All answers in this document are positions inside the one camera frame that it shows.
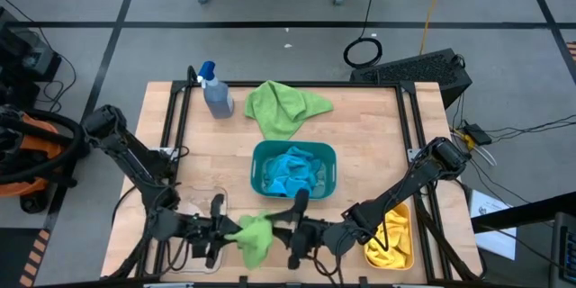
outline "wooden tabletop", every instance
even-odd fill
[[[164,125],[171,83],[148,83],[140,112],[136,137],[149,148],[158,147]],[[241,215],[256,215],[262,210],[281,211],[292,205],[290,200],[265,198],[250,187],[252,152],[263,136],[256,121],[244,116],[245,98],[253,88],[232,87],[235,111],[231,118],[214,120],[203,100],[201,89],[192,91],[184,145],[190,154],[180,162],[177,181],[182,197],[180,212],[208,210],[214,193],[226,193],[226,213],[233,220]],[[373,199],[396,182],[406,172],[407,162],[402,141],[396,95],[388,88],[304,88],[329,99],[334,111],[307,120],[291,140],[322,141],[330,144],[337,153],[337,188],[326,200],[310,202],[306,214],[312,218],[340,221],[340,213],[353,203]],[[448,125],[437,84],[417,84],[418,104],[427,140],[443,136],[449,138]],[[407,112],[410,100],[405,96]],[[408,113],[412,142],[417,143],[412,116]],[[173,132],[176,132],[177,116]],[[132,187],[124,180],[122,192]],[[436,189],[445,236],[460,258],[479,274],[481,262],[476,247],[472,224],[462,189],[454,183],[440,181]],[[412,198],[405,202],[412,218],[415,254],[414,266],[406,271],[379,270],[370,267],[362,247],[355,245],[342,258],[346,283],[358,283],[359,276],[366,276],[372,284],[426,282],[418,224]],[[140,194],[128,196],[118,210],[112,228],[110,243],[103,264],[102,275],[113,272],[131,252],[140,239],[145,220]],[[175,253],[179,238],[172,241]],[[436,244],[431,239],[436,277],[441,278]],[[310,261],[302,261],[298,270],[287,269],[289,252],[278,240],[270,249],[267,259],[257,270],[248,271],[236,246],[222,250],[219,269],[212,274],[195,273],[202,267],[202,260],[189,261],[182,272],[167,273],[165,281],[237,282],[247,275],[252,283],[327,283],[328,279],[315,270]],[[328,269],[335,265],[334,257],[326,248],[319,252],[319,260]],[[176,262],[184,261],[184,253]]]

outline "black hose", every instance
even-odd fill
[[[54,112],[44,112],[36,109],[29,109],[26,110],[25,112],[34,119],[38,119],[41,121],[55,122],[58,125],[64,126],[67,129],[71,130],[73,133],[72,142],[67,148],[65,148],[64,152],[58,154],[57,156],[50,159],[46,163],[33,166],[27,170],[14,173],[11,175],[0,175],[0,184],[21,182],[30,177],[41,176],[42,174],[50,172],[57,167],[61,167],[71,158],[73,158],[73,155],[78,152],[78,149],[80,149],[81,145],[84,142],[84,132],[77,122],[72,121],[67,117],[58,115]]]

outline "green microfiber cloth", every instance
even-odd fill
[[[265,139],[288,140],[307,118],[333,109],[317,94],[266,81],[248,95],[244,114],[258,121]]]
[[[263,211],[256,217],[240,216],[239,223],[242,230],[224,236],[225,239],[236,241],[238,249],[242,250],[244,265],[248,270],[260,266],[268,255],[268,249],[272,246],[273,224],[266,218],[266,215],[267,212]]]

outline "black cable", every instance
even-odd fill
[[[486,176],[486,178],[488,179],[488,181],[490,181],[490,182],[493,183],[494,185],[500,187],[502,190],[508,192],[509,194],[512,194],[512,195],[516,196],[519,200],[523,201],[524,203],[531,203],[530,201],[524,199],[524,198],[523,198],[522,196],[520,196],[519,194],[514,193],[513,191],[511,191],[510,189],[508,189],[508,188],[505,187],[504,185],[499,184],[499,183],[495,182],[494,180],[492,180],[492,178],[490,178],[490,177],[488,176],[488,174],[486,173],[486,171],[484,171],[484,169],[482,169],[482,168],[480,167],[480,165],[478,165],[478,163],[477,163],[473,158],[470,158],[470,162],[472,163],[473,166],[478,167],[478,168],[480,169],[480,171],[484,174],[484,176]]]
[[[174,258],[170,259],[170,242],[168,241],[166,243],[166,253],[167,253],[167,259],[168,259],[168,265],[166,266],[166,268],[164,270],[162,270],[160,273],[158,274],[149,274],[146,270],[144,270],[144,273],[146,275],[154,275],[154,276],[162,276],[167,274],[170,270],[174,270],[174,265],[176,264],[176,261],[178,260],[178,258],[180,257],[180,254],[182,253],[182,248],[184,247],[184,244],[187,243],[186,242],[186,238],[182,238],[182,240],[180,241],[180,244],[178,245],[178,249],[176,251],[176,254],[174,256]],[[186,259],[184,260],[183,264],[181,265],[182,268],[184,268],[184,265],[186,264]]]
[[[461,129],[464,123],[464,98],[466,97],[466,92],[462,93],[462,109],[460,110],[460,122],[458,123],[458,129]]]
[[[576,124],[576,121],[568,121],[569,119],[571,119],[573,117],[576,117],[576,114],[561,118],[561,119],[556,120],[556,121],[549,121],[549,122],[543,123],[541,125],[528,127],[525,129],[518,129],[518,128],[514,128],[514,127],[505,127],[505,128],[501,128],[501,129],[497,129],[497,130],[484,130],[484,132],[487,133],[491,138],[495,139],[495,141],[493,141],[492,143],[497,143],[501,140],[513,139],[513,138],[520,136],[522,134],[525,134],[525,133],[549,131],[549,130],[555,130],[558,128],[563,128],[563,127],[574,125],[574,124]],[[506,132],[504,134],[491,134],[491,133],[499,133],[502,131],[509,131],[509,132]]]
[[[480,264],[482,266],[482,272],[478,277],[482,280],[486,278],[486,274],[488,273],[488,266],[486,265],[486,260],[484,259],[484,255],[480,250],[478,250],[478,256],[480,257]]]
[[[556,130],[559,128],[564,128],[564,127],[568,127],[568,126],[572,126],[572,125],[576,125],[576,121],[573,122],[566,122],[563,125],[558,125],[558,126],[553,126],[553,127],[548,127],[548,128],[543,128],[540,130],[524,130],[518,133],[515,133],[514,135],[511,136],[507,136],[507,135],[502,135],[501,137],[494,137],[491,136],[493,139],[496,139],[492,142],[492,144],[494,143],[498,143],[501,140],[510,140],[510,139],[514,139],[515,137],[518,137],[522,134],[526,134],[526,133],[538,133],[538,132],[542,132],[542,131],[549,131],[549,130]]]
[[[344,54],[343,54],[344,61],[346,62],[346,64],[348,64],[352,68],[368,68],[368,67],[371,67],[373,65],[378,64],[378,62],[380,62],[380,59],[382,58],[382,54],[383,54],[382,44],[377,39],[364,38],[363,37],[365,30],[366,30],[366,25],[368,24],[368,16],[370,15],[370,8],[371,7],[372,7],[372,0],[369,0],[368,1],[368,9],[366,9],[366,17],[364,18],[364,26],[362,27],[362,32],[360,33],[360,37],[358,37],[357,40],[354,40],[353,42],[351,42],[344,49]],[[362,42],[371,42],[372,44],[374,44],[376,46],[376,49],[377,49],[376,56],[365,63],[354,63],[348,57],[349,52],[355,45],[362,43]]]
[[[48,104],[52,104],[54,103],[54,98],[52,98],[49,94],[48,94],[48,88],[52,85],[59,85],[60,89],[56,92],[59,93],[60,91],[62,91],[62,89],[64,89],[64,83],[62,81],[58,81],[58,80],[53,80],[52,82],[48,82],[47,85],[44,86],[44,89],[42,89],[42,92],[44,93],[44,96],[46,98],[48,98],[48,100],[44,100],[44,99],[36,99],[37,102],[39,103],[48,103]]]
[[[182,261],[182,264],[180,266],[175,266],[172,268],[173,271],[180,271],[182,269],[184,269],[184,267],[186,266],[186,263],[188,262],[188,256],[190,255],[190,243],[186,243],[186,250],[184,251],[184,260]]]
[[[524,248],[527,248],[528,251],[530,251],[530,252],[534,253],[535,255],[541,257],[542,259],[548,261],[551,265],[557,267],[558,269],[563,270],[563,271],[571,271],[571,269],[568,269],[568,268],[566,268],[566,267],[564,267],[564,266],[562,266],[562,265],[559,265],[557,262],[555,262],[554,260],[552,260],[550,257],[545,256],[544,254],[536,251],[533,247],[531,247],[529,244],[527,244],[526,242],[524,242],[524,241],[521,240],[520,238],[517,238],[517,237],[515,237],[514,235],[511,235],[511,234],[508,234],[507,232],[505,232],[505,231],[503,231],[503,230],[500,230],[500,229],[494,229],[494,228],[492,228],[492,227],[490,227],[490,226],[485,226],[485,225],[484,225],[484,227],[485,227],[486,229],[489,229],[489,230],[495,230],[495,231],[499,232],[500,234],[504,234],[504,235],[506,235],[507,237],[514,239],[516,242],[518,242],[518,243],[520,243],[521,245],[523,245]]]
[[[13,4],[10,0],[4,0],[6,1],[12,8],[14,8],[14,10],[16,10],[18,13],[20,13],[22,16],[24,16],[24,18],[28,19],[29,21],[34,23],[34,20],[32,18],[30,18],[26,13],[24,13],[22,10],[20,10],[20,8],[18,8],[15,4]],[[52,45],[50,44],[50,42],[48,41],[48,38],[46,37],[46,34],[44,34],[44,30],[41,27],[38,27],[38,30],[40,31],[40,34],[42,35],[42,38],[44,39],[44,41],[46,41],[46,45],[48,45],[48,47],[50,48],[50,50],[52,50],[53,52],[56,52],[53,48]],[[62,104],[59,102],[60,98],[62,97],[62,95],[64,95],[66,93],[66,91],[68,91],[76,82],[77,80],[77,72],[76,69],[74,68],[74,65],[72,64],[72,62],[70,62],[64,55],[62,54],[58,54],[62,59],[64,59],[72,68],[72,73],[73,75],[73,80],[72,83],[70,83],[70,85],[68,85],[67,87],[64,87],[63,83],[62,83],[62,88],[60,88],[60,90],[56,93],[56,95],[52,98],[49,95],[47,95],[46,93],[46,87],[49,86],[52,83],[55,82],[60,82],[61,81],[52,81],[49,82],[46,86],[44,86],[44,90],[42,91],[44,93],[44,95],[46,95],[47,98],[49,98],[49,103],[52,103],[52,106],[49,108],[49,111],[51,113],[59,113],[60,110],[62,109]]]
[[[462,102],[462,98],[464,95],[461,95],[460,97],[458,97],[458,102],[456,103],[456,112],[454,113],[454,116],[452,116],[452,131],[456,130],[456,116],[458,115],[458,112],[460,111],[460,103]]]
[[[190,154],[190,149],[187,146],[182,146],[181,149],[186,149],[185,153],[180,153],[178,155],[178,157],[176,159],[180,159],[183,158],[185,156],[187,156],[188,154]],[[170,154],[170,158],[172,158],[172,156],[174,155],[175,152],[179,151],[178,149],[174,149],[172,151],[172,153]],[[114,224],[114,219],[116,218],[116,212],[118,211],[118,208],[120,207],[120,205],[122,204],[122,201],[132,192],[134,191],[134,189],[136,189],[136,186],[134,185],[132,188],[130,188],[126,193],[124,193],[121,197],[120,200],[118,200],[118,202],[116,203],[116,205],[114,206],[113,212],[112,212],[112,225]]]
[[[126,193],[124,193],[122,195],[122,197],[120,197],[120,200],[118,200],[118,202],[116,203],[116,205],[114,206],[114,210],[112,212],[112,225],[114,225],[114,220],[116,219],[116,212],[118,211],[118,207],[120,207],[120,204],[122,203],[122,201],[131,193],[134,191],[134,189],[136,189],[136,185],[133,185],[132,188],[128,189],[128,191]]]
[[[316,267],[316,271],[318,271],[318,273],[320,275],[326,276],[330,280],[330,283],[332,284],[332,286],[338,287],[338,285],[334,281],[334,278],[332,278],[333,274],[328,274],[329,273],[328,269],[324,266],[323,263],[320,262],[320,260],[318,260],[318,248],[317,247],[314,249],[314,256],[313,257],[307,256],[306,258],[309,260],[312,260],[312,262],[314,263],[314,267]]]

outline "white paper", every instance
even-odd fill
[[[472,191],[470,217],[498,212],[509,207],[511,206],[484,193]],[[502,231],[516,237],[516,228],[503,229]],[[510,260],[514,260],[516,257],[516,240],[497,231],[476,234],[476,244],[478,248],[483,248]]]

